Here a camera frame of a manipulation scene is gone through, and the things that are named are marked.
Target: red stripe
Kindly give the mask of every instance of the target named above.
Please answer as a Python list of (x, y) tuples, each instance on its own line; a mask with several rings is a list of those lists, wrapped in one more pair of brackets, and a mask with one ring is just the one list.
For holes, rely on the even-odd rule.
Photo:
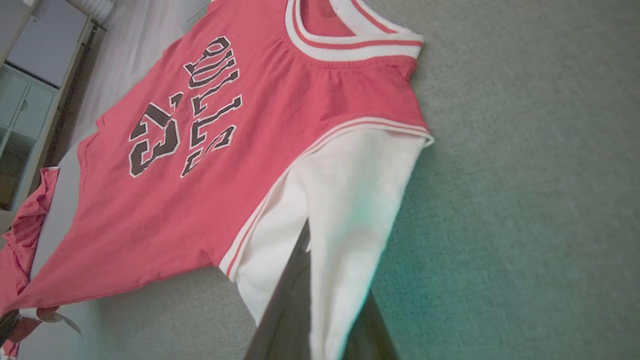
[(358, 1), (356, 0), (351, 0), (351, 3), (353, 4), (353, 6), (355, 6), (356, 9), (358, 9), (358, 11), (367, 18), (367, 20), (369, 20), (371, 22), (371, 24), (374, 24), (375, 26), (378, 27), (378, 29), (386, 32), (387, 34), (396, 34), (397, 31), (391, 30), (388, 27), (384, 26), (380, 21), (376, 20), (373, 16), (371, 16), (371, 14), (369, 12), (367, 12), (367, 10), (364, 10), (362, 8), (362, 6), (360, 6), (360, 4), (358, 3)]
[(323, 49), (359, 49), (361, 47), (374, 46), (374, 45), (407, 45), (407, 46), (422, 46), (422, 42), (418, 40), (370, 40), (365, 42), (357, 42), (355, 44), (326, 44), (322, 42), (311, 41), (302, 35), (300, 28), (298, 27), (298, 14), (296, 2), (293, 2), (293, 27), (298, 34), (300, 40), (305, 44), (313, 47), (321, 47)]
[[(398, 129), (404, 129), (404, 130), (413, 130), (413, 131), (418, 131), (418, 132), (422, 132), (425, 135), (428, 135), (429, 132), (425, 130), (421, 131), (418, 129), (412, 129), (409, 127), (403, 127), (401, 125), (390, 125), (390, 124), (385, 124), (383, 122), (376, 122), (376, 121), (362, 121), (362, 122), (356, 122), (354, 124), (350, 124), (350, 125), (346, 125), (346, 126), (342, 126), (342, 127), (336, 127), (335, 129), (333, 129), (332, 131), (330, 131), (329, 133), (326, 133), (323, 137), (321, 137), (318, 141), (318, 145), (315, 147), (320, 146), (320, 144), (322, 144), (323, 141), (325, 141), (328, 137), (334, 135), (335, 133), (342, 131), (344, 129), (348, 129), (350, 127), (354, 127), (354, 126), (358, 126), (358, 125), (362, 125), (362, 124), (374, 124), (374, 125), (384, 125), (384, 126), (389, 126), (389, 127), (396, 127)], [(308, 153), (310, 151), (313, 151), (313, 149), (309, 150), (309, 151), (305, 151), (303, 153), (303, 155), (305, 153)], [(256, 213), (255, 218), (253, 219), (253, 221), (251, 221), (251, 225), (249, 225), (249, 228), (246, 230), (246, 232), (244, 233), (244, 236), (242, 237), (242, 240), (240, 240), (240, 245), (238, 245), (238, 249), (236, 250), (236, 253), (234, 254), (233, 259), (231, 259), (231, 262), (229, 263), (229, 267), (227, 268), (227, 277), (230, 277), (231, 274), (231, 269), (234, 267), (234, 264), (236, 263), (236, 259), (238, 257), (238, 254), (240, 253), (240, 249), (242, 249), (242, 244), (244, 244), (244, 241), (247, 237), (247, 235), (251, 232), (253, 225), (255, 224), (255, 221), (258, 220), (258, 218), (260, 217), (260, 212), (262, 211), (262, 208), (266, 205), (266, 201), (260, 206), (258, 212)]]

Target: gray couch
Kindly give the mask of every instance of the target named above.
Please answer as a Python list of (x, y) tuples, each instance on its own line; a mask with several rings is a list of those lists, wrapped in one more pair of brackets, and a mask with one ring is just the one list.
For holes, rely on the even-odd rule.
[[(639, 359), (640, 2), (368, 3), (428, 41), (436, 144), (374, 282), (401, 359)], [(24, 360), (241, 359), (255, 329), (214, 269), (64, 311), (84, 339)]]

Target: basketball jersey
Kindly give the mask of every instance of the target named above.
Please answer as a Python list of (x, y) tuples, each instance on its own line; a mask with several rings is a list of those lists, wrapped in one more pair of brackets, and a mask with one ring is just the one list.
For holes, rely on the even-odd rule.
[[(95, 299), (203, 266), (215, 265), (232, 280), (241, 263), (267, 268), (273, 236), (259, 235), (268, 233), (269, 214), (295, 217), (285, 199), (308, 204), (312, 254), (340, 258), (348, 250), (326, 245), (321, 233), (344, 233), (346, 220), (327, 218), (323, 212), (334, 205), (320, 203), (380, 193), (371, 178), (345, 184), (360, 164), (386, 161), (370, 173), (394, 183), (393, 196), (385, 190), (369, 204), (385, 208), (383, 215), (371, 215), (376, 210), (365, 211), (360, 200), (336, 202), (335, 213), (368, 217), (349, 217), (358, 229), (381, 224), (374, 234), (365, 231), (380, 244), (357, 260), (366, 269), (366, 296), (410, 170), (432, 141), (408, 81), (421, 46), (420, 35), (360, 0), (216, 0), (80, 143), (72, 227), (6, 308)], [(394, 170), (400, 165), (390, 154), (404, 153), (404, 170)], [(400, 178), (385, 175), (386, 168)], [(388, 209), (380, 205), (387, 200)], [(258, 251), (261, 241), (266, 252)], [(283, 253), (271, 258), (280, 271)], [(324, 267), (312, 272), (312, 282), (340, 266), (316, 264)], [(252, 313), (259, 320), (259, 311)]]

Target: neckline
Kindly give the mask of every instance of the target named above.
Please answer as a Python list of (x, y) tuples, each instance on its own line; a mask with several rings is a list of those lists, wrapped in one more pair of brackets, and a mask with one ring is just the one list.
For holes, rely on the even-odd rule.
[(360, 61), (381, 56), (416, 59), (420, 53), (424, 41), (422, 36), (384, 19), (361, 0), (329, 0), (336, 15), (354, 36), (311, 34), (302, 23), (300, 1), (287, 0), (285, 27), (293, 45), (313, 59)]

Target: storage unit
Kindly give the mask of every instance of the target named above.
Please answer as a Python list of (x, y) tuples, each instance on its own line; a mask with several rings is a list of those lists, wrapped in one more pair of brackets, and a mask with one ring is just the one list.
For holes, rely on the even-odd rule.
[(0, 67), (0, 209), (15, 211), (28, 191), (57, 89), (7, 65)]

